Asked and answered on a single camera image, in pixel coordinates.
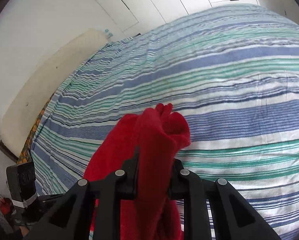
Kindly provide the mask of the person's left hand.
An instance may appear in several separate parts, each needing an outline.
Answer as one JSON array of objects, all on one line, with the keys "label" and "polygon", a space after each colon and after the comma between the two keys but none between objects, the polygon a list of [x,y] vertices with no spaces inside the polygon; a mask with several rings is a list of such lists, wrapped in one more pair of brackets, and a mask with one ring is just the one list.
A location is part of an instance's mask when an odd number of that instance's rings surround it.
[{"label": "person's left hand", "polygon": [[13,226],[14,239],[21,240],[29,233],[29,229],[26,226]]}]

